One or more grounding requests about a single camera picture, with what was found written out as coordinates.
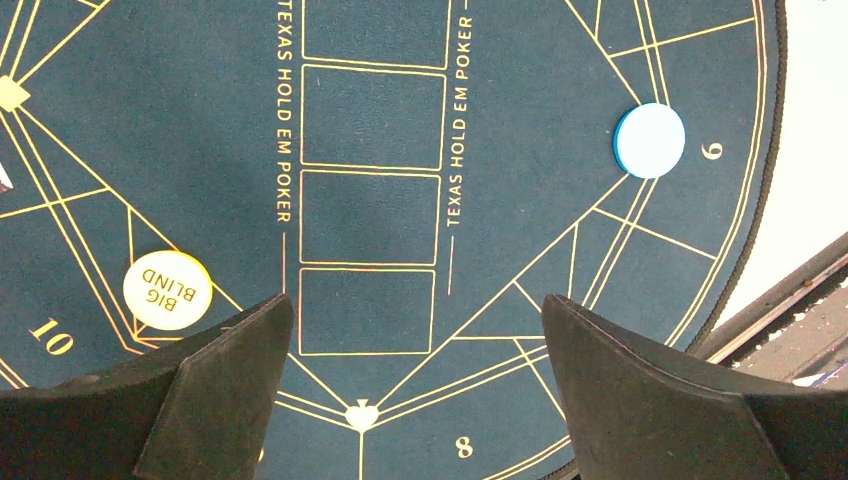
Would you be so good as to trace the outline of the blue small blind button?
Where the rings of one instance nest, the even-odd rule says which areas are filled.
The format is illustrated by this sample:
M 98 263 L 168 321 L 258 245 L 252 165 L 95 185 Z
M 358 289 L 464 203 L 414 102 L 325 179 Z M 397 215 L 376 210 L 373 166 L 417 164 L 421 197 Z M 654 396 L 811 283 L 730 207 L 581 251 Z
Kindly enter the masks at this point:
M 682 158 L 686 131 L 680 115 L 662 103 L 645 103 L 620 119 L 613 152 L 618 165 L 641 179 L 669 173 Z

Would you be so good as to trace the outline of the yellow big blind button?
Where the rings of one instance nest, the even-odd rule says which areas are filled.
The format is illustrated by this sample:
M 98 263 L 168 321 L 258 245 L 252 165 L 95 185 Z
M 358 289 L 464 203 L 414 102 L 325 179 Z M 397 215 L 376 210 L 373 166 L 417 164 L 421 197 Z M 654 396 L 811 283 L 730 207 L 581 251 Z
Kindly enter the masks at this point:
M 160 250 L 138 258 L 122 285 L 132 315 L 150 328 L 177 331 L 197 323 L 213 298 L 213 283 L 194 257 Z

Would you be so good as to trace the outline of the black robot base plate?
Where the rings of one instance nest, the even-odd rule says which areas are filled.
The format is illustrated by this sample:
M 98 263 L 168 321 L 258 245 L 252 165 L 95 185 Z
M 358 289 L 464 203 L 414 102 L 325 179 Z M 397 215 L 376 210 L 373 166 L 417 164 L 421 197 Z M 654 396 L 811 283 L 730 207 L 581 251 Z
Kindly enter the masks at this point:
M 691 351 L 796 386 L 847 388 L 847 236 L 802 264 Z

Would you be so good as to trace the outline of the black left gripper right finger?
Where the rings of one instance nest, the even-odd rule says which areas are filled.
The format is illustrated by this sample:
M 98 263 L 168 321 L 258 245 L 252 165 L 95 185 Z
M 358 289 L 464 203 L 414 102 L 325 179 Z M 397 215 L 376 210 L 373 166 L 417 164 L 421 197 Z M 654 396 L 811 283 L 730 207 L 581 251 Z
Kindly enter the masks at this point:
M 584 479 L 843 479 L 847 394 L 694 358 L 561 295 L 541 313 Z

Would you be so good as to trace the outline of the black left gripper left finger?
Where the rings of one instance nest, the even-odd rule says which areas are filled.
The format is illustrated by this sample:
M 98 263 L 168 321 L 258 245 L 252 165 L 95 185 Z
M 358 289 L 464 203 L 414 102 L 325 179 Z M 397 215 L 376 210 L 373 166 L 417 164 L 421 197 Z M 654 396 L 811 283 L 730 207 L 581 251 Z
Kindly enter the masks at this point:
M 51 388 L 1 396 L 5 479 L 251 479 L 293 329 L 278 294 Z

